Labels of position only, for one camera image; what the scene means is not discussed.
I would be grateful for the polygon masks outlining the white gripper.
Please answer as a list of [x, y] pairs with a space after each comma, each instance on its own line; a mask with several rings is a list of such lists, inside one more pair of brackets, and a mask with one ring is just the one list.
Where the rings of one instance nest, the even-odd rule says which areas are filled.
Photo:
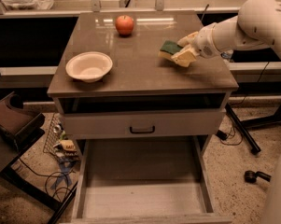
[[200, 55], [206, 59], [221, 54], [213, 40], [213, 32], [217, 24], [215, 22], [203, 27], [198, 33], [193, 32], [177, 41], [176, 51], [171, 56], [173, 62], [182, 67], [189, 67]]

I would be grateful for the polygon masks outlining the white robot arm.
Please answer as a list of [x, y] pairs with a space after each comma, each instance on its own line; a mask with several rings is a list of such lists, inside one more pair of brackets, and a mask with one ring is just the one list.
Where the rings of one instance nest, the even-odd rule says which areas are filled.
[[[224, 51], [269, 47], [281, 60], [281, 6], [275, 0], [247, 0], [232, 19], [205, 26], [177, 42], [174, 63], [189, 66], [199, 56], [212, 58]], [[268, 189], [260, 224], [281, 224], [281, 155]]]

